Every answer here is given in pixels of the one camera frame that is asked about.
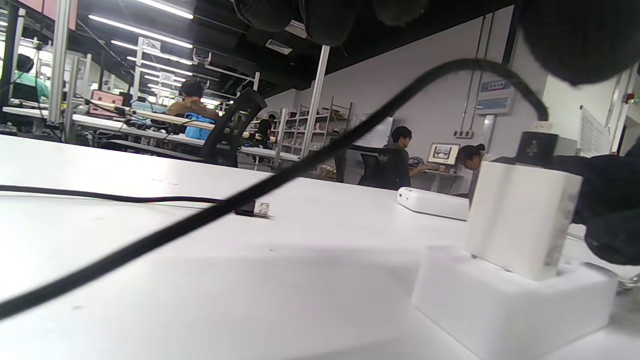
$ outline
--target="fluorescent light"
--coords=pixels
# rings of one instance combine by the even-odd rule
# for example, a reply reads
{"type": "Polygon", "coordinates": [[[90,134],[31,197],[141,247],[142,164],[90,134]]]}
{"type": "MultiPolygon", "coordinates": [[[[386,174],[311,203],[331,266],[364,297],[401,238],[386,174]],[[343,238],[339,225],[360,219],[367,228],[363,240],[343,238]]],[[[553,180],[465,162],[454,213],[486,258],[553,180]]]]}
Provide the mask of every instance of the fluorescent light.
{"type": "Polygon", "coordinates": [[[180,45],[180,46],[184,46],[184,47],[188,47],[188,48],[193,48],[193,45],[191,44],[187,44],[186,42],[180,41],[180,40],[176,40],[176,39],[172,39],[166,36],[162,36],[162,35],[158,35],[155,33],[152,33],[150,31],[147,30],[142,30],[142,29],[138,29],[138,28],[134,28],[133,26],[129,26],[129,25],[125,25],[125,24],[121,24],[119,22],[115,22],[115,21],[111,21],[111,20],[107,20],[107,19],[103,19],[102,17],[97,17],[95,15],[89,15],[89,19],[93,19],[93,20],[97,20],[97,21],[101,21],[104,22],[105,24],[109,24],[109,25],[113,25],[113,26],[117,26],[119,28],[122,29],[126,29],[129,31],[133,31],[134,33],[138,33],[138,34],[142,34],[142,35],[146,35],[148,37],[152,37],[152,38],[156,38],[156,39],[160,39],[160,40],[164,40],[166,42],[170,42],[172,44],[176,44],[176,45],[180,45]]]}
{"type": "Polygon", "coordinates": [[[209,104],[209,105],[218,105],[220,103],[219,101],[211,100],[211,99],[205,99],[204,97],[202,99],[200,99],[200,102],[202,102],[204,104],[209,104]]]}
{"type": "Polygon", "coordinates": [[[169,88],[163,88],[160,85],[153,85],[153,84],[149,84],[150,88],[158,88],[160,90],[166,90],[166,91],[173,91],[173,89],[169,89],[169,88]]]}
{"type": "MultiPolygon", "coordinates": [[[[127,59],[132,60],[132,61],[138,61],[138,59],[136,59],[136,58],[134,58],[132,56],[127,56],[127,59]]],[[[160,69],[171,70],[171,71],[179,72],[181,74],[193,76],[192,72],[188,72],[188,71],[184,71],[184,70],[180,70],[180,69],[176,69],[176,68],[173,68],[173,67],[168,67],[168,66],[164,66],[164,65],[160,65],[160,64],[156,64],[156,63],[152,63],[151,61],[140,60],[140,62],[143,63],[143,64],[153,65],[155,67],[159,67],[160,69]]]]}
{"type": "Polygon", "coordinates": [[[118,45],[118,46],[126,47],[128,49],[138,50],[137,46],[131,45],[131,44],[127,44],[126,42],[120,42],[120,41],[112,40],[111,43],[115,44],[115,45],[118,45]]]}
{"type": "MultiPolygon", "coordinates": [[[[153,70],[149,70],[149,69],[144,69],[142,67],[140,68],[140,71],[148,72],[149,74],[160,76],[160,72],[159,71],[153,71],[153,70]]],[[[173,79],[176,80],[176,81],[180,81],[181,83],[187,81],[187,79],[176,78],[175,76],[173,77],[173,79]]]]}
{"type": "Polygon", "coordinates": [[[160,53],[158,51],[151,50],[148,47],[145,47],[144,49],[142,49],[142,51],[144,51],[145,53],[149,53],[149,54],[153,54],[153,55],[156,55],[156,56],[160,56],[161,58],[165,58],[165,59],[169,59],[169,60],[173,60],[173,61],[178,61],[178,62],[181,62],[183,64],[187,64],[187,65],[193,65],[193,63],[191,61],[189,61],[189,60],[180,59],[179,57],[173,56],[173,55],[163,54],[163,53],[160,53]]]}
{"type": "Polygon", "coordinates": [[[160,78],[154,78],[153,76],[149,76],[149,75],[145,75],[145,79],[158,81],[160,83],[167,83],[167,84],[173,85],[173,86],[182,86],[182,84],[180,84],[180,83],[174,83],[173,81],[166,81],[166,80],[162,81],[162,80],[160,80],[160,78]]]}
{"type": "Polygon", "coordinates": [[[181,17],[185,17],[187,19],[193,19],[193,15],[191,15],[190,13],[183,12],[182,10],[175,9],[175,8],[170,7],[170,6],[166,6],[165,4],[157,3],[157,2],[151,1],[151,0],[138,0],[138,1],[143,3],[143,4],[147,4],[147,5],[153,6],[155,8],[164,10],[166,12],[174,13],[175,15],[180,15],[181,17]]]}

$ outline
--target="computer monitor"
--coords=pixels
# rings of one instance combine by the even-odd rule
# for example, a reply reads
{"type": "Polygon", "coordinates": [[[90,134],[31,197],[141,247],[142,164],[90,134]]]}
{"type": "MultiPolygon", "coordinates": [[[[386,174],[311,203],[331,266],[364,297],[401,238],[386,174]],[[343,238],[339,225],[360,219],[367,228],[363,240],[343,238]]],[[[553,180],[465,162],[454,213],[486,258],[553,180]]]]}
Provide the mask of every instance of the computer monitor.
{"type": "Polygon", "coordinates": [[[427,162],[439,165],[455,165],[458,151],[460,151],[460,144],[458,143],[433,143],[427,162]]]}
{"type": "MultiPolygon", "coordinates": [[[[91,100],[100,101],[100,102],[108,102],[111,104],[115,104],[118,106],[122,106],[124,102],[124,98],[120,95],[112,94],[110,92],[94,90],[91,93],[91,100]]],[[[89,115],[99,115],[105,117],[117,117],[116,113],[110,113],[108,111],[97,108],[93,105],[89,105],[89,115]]]]}

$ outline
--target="electrical outlet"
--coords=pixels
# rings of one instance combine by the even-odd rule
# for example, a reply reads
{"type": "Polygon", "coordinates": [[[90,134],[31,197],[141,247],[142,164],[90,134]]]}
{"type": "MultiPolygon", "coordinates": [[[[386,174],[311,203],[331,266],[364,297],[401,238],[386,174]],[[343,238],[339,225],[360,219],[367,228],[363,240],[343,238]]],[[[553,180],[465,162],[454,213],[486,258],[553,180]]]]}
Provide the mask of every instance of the electrical outlet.
{"type": "Polygon", "coordinates": [[[456,139],[473,139],[474,132],[469,130],[466,130],[466,131],[455,130],[453,132],[453,137],[455,137],[456,139]]]}

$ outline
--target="white tabletop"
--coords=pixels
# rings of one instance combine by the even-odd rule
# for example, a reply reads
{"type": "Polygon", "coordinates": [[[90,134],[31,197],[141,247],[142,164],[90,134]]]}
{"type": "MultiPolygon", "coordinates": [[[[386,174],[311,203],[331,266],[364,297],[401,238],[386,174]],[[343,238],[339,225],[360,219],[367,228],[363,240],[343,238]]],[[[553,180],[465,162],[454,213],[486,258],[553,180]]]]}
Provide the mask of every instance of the white tabletop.
{"type": "MultiPolygon", "coordinates": [[[[9,136],[0,151],[1,184],[121,195],[225,198],[269,175],[9,136]]],[[[0,196],[0,299],[194,211],[0,196]]],[[[270,219],[229,215],[0,322],[0,359],[476,359],[410,302],[423,248],[461,244],[466,225],[395,197],[297,179],[262,199],[270,219]]],[[[639,309],[620,298],[608,329],[545,360],[637,359],[639,309]]]]}
{"type": "MultiPolygon", "coordinates": [[[[32,117],[41,117],[40,111],[38,109],[25,109],[25,108],[3,108],[4,112],[14,113],[17,115],[26,115],[32,117]]],[[[42,115],[44,117],[47,116],[49,112],[47,110],[42,110],[42,115]]],[[[188,138],[185,134],[179,135],[169,135],[163,133],[158,133],[157,131],[148,131],[148,130],[139,130],[129,126],[123,126],[121,122],[108,120],[108,119],[100,119],[97,117],[91,117],[87,115],[74,114],[73,115],[74,123],[82,126],[88,127],[96,127],[99,129],[104,129],[108,131],[119,131],[124,134],[129,135],[137,135],[137,136],[145,136],[148,138],[156,138],[156,139],[164,139],[170,142],[180,142],[187,143],[195,146],[203,146],[204,140],[192,139],[188,138]]],[[[257,155],[263,156],[265,158],[274,158],[275,151],[269,149],[261,149],[254,147],[243,147],[240,149],[240,152],[248,154],[248,155],[257,155]]],[[[289,161],[299,161],[300,157],[298,155],[289,154],[287,152],[281,152],[280,158],[289,161]]]]}

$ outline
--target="usb connector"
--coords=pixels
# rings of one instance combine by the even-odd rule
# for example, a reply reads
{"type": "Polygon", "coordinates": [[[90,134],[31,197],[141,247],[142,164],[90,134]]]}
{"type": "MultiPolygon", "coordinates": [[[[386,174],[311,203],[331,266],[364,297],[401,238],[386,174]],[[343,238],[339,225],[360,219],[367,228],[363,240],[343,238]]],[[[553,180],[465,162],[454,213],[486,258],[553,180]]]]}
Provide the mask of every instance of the usb connector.
{"type": "Polygon", "coordinates": [[[244,217],[269,217],[269,203],[262,201],[251,201],[244,206],[237,208],[234,213],[244,217]]]}

